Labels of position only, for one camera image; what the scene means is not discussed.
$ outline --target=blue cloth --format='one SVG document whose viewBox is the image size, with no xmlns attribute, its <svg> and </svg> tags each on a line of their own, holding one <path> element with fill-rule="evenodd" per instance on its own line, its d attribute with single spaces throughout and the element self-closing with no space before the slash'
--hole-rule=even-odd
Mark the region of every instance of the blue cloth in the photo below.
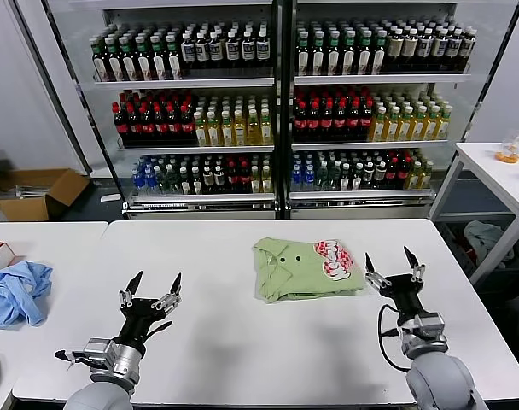
<svg viewBox="0 0 519 410">
<path fill-rule="evenodd" d="M 20 316 L 32 326 L 45 320 L 34 299 L 51 289 L 52 268 L 22 261 L 0 270 L 0 329 L 13 324 Z"/>
</svg>

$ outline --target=cardboard box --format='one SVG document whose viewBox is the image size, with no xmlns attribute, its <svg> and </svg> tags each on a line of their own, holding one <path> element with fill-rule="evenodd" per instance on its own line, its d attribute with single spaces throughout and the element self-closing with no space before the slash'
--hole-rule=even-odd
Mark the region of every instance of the cardboard box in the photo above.
<svg viewBox="0 0 519 410">
<path fill-rule="evenodd" d="M 0 174 L 0 191 L 16 184 L 48 186 L 46 196 L 24 199 L 0 199 L 0 209 L 11 222 L 56 219 L 72 205 L 89 184 L 89 180 L 72 169 L 39 169 L 10 171 Z"/>
</svg>

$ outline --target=folded green shirt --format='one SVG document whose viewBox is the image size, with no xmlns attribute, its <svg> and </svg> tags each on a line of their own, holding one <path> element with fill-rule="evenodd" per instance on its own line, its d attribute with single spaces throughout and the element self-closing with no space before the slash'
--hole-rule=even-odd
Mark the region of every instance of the folded green shirt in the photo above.
<svg viewBox="0 0 519 410">
<path fill-rule="evenodd" d="M 337 240 L 319 243 L 264 237 L 254 245 L 259 292 L 269 302 L 353 295 L 364 273 Z"/>
</svg>

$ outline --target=robotic arm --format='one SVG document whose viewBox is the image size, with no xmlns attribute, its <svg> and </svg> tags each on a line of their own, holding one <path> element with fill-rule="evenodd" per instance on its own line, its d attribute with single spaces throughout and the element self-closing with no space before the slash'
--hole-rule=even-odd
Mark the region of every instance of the robotic arm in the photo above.
<svg viewBox="0 0 519 410">
<path fill-rule="evenodd" d="M 165 319 L 182 301 L 181 278 L 179 273 L 170 293 L 160 299 L 135 298 L 142 279 L 140 272 L 131 279 L 125 291 L 120 290 L 120 308 L 125 323 L 117 337 L 93 337 L 84 348 L 55 353 L 58 359 L 87 365 L 90 379 L 95 382 L 74 393 L 64 407 L 66 410 L 132 410 L 130 398 L 140 380 L 138 364 L 146 354 L 144 344 L 172 322 L 165 322 L 152 331 L 149 328 Z"/>
<path fill-rule="evenodd" d="M 365 254 L 366 280 L 396 305 L 396 309 L 384 305 L 379 312 L 378 332 L 383 357 L 392 367 L 406 372 L 407 385 L 421 410 L 487 410 L 464 363 L 446 354 L 449 348 L 440 314 L 427 312 L 419 301 L 425 265 L 419 265 L 417 257 L 407 247 L 404 251 L 412 273 L 387 278 L 375 271 L 370 257 Z M 396 331 L 381 333 L 384 308 L 399 314 L 397 325 L 402 353 L 413 360 L 411 369 L 396 366 L 385 353 L 382 336 L 395 336 Z"/>
</svg>

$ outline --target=display fridge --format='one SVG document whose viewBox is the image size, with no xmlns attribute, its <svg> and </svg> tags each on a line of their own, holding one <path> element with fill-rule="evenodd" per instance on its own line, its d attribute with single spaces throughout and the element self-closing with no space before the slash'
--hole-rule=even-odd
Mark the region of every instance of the display fridge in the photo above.
<svg viewBox="0 0 519 410">
<path fill-rule="evenodd" d="M 426 216 L 519 15 L 519 0 L 33 3 L 132 219 Z"/>
</svg>

